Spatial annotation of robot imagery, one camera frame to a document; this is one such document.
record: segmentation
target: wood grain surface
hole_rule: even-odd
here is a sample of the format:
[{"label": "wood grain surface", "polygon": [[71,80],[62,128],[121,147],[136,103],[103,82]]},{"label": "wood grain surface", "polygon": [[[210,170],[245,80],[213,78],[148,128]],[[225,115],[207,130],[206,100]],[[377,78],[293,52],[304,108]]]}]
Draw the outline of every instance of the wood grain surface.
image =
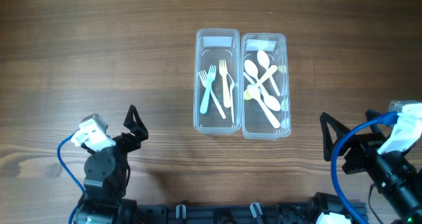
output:
[{"label": "wood grain surface", "polygon": [[[266,204],[334,193],[319,115],[347,126],[392,99],[422,100],[421,0],[0,0],[0,223],[66,223],[80,190],[58,143],[99,113],[109,135],[137,106],[150,139],[129,155],[141,204]],[[246,140],[193,128],[195,33],[283,33],[292,133]],[[79,180],[87,153],[67,144]],[[408,159],[422,165],[422,147]],[[366,202],[370,178],[342,174]],[[396,214],[377,192],[385,223]],[[370,215],[371,223],[376,223]]]}]

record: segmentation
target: blue cable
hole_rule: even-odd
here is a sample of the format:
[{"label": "blue cable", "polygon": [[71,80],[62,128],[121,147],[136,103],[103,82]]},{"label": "blue cable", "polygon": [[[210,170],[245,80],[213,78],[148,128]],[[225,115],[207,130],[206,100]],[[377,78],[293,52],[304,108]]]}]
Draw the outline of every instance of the blue cable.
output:
[{"label": "blue cable", "polygon": [[360,130],[371,126],[371,125],[377,125],[377,124],[384,124],[384,125],[393,125],[397,123],[397,113],[398,112],[389,112],[385,113],[371,121],[367,121],[366,123],[363,123],[354,129],[352,129],[350,132],[348,132],[346,135],[344,135],[340,141],[338,141],[337,145],[334,147],[334,151],[332,152],[331,156],[331,179],[332,184],[334,186],[334,189],[337,192],[338,198],[340,201],[342,201],[344,207],[350,212],[350,214],[360,223],[360,224],[368,224],[368,222],[363,219],[363,217],[356,211],[356,209],[350,204],[350,202],[347,200],[346,196],[344,195],[342,189],[340,188],[340,184],[338,182],[337,178],[337,157],[338,154],[345,144],[353,135],[355,135]]},{"label": "blue cable", "polygon": [[[61,166],[66,170],[66,172],[69,174],[69,176],[72,178],[72,180],[79,186],[79,188],[81,189],[82,193],[85,193],[85,188],[81,185],[81,183],[76,179],[76,177],[72,174],[71,170],[69,170],[69,168],[67,168],[65,162],[61,159],[61,147],[63,145],[65,145],[66,142],[68,142],[74,135],[75,133],[72,133],[72,135],[70,135],[69,137],[67,137],[66,139],[64,139],[63,141],[61,141],[61,143],[59,144],[59,146],[57,147],[57,158],[59,159],[59,162],[61,164]],[[69,224],[72,224],[73,221],[73,215],[76,213],[76,210],[78,209],[78,206],[76,206],[72,213],[71,216],[69,217]]]}]

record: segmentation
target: black cable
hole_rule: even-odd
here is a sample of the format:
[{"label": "black cable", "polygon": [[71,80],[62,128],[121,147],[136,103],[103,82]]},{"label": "black cable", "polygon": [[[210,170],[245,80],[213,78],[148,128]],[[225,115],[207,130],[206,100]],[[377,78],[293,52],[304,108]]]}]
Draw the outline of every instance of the black cable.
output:
[{"label": "black cable", "polygon": [[378,222],[380,224],[384,224],[381,221],[381,219],[378,217],[378,215],[375,213],[374,209],[372,209],[372,207],[371,207],[371,194],[372,194],[372,189],[374,189],[374,187],[375,187],[375,184],[371,184],[371,186],[369,187],[368,205],[369,205],[369,208],[371,209],[372,213],[374,214],[375,218],[378,220]]},{"label": "black cable", "polygon": [[131,166],[127,164],[127,178],[126,178],[126,187],[129,185],[129,179],[131,178]]}]

